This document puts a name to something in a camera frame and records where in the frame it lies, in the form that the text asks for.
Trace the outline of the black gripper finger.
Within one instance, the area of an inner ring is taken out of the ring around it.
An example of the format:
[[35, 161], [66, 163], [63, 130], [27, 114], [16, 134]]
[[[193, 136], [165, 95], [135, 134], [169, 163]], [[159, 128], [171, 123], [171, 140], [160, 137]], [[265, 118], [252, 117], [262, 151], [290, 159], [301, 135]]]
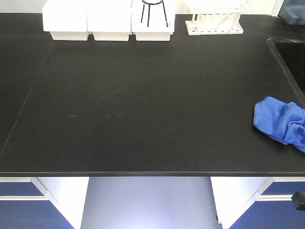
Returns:
[[305, 195], [297, 191], [291, 196], [291, 200], [296, 210], [305, 211]]

